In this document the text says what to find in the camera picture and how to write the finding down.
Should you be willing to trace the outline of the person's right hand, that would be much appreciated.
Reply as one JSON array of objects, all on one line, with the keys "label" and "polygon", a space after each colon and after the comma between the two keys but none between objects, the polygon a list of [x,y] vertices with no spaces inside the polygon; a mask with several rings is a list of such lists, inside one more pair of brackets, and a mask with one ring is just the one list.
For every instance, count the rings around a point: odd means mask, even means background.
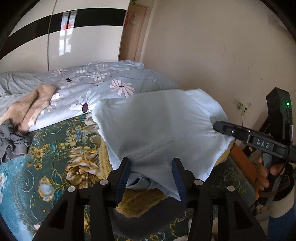
[{"label": "person's right hand", "polygon": [[269,174],[273,176],[281,175],[285,171],[284,164],[276,164],[270,167],[270,170],[267,171],[267,168],[263,164],[263,156],[258,158],[257,165],[257,177],[255,179],[255,184],[257,188],[263,191],[265,188],[269,187],[269,181],[267,177]]}]

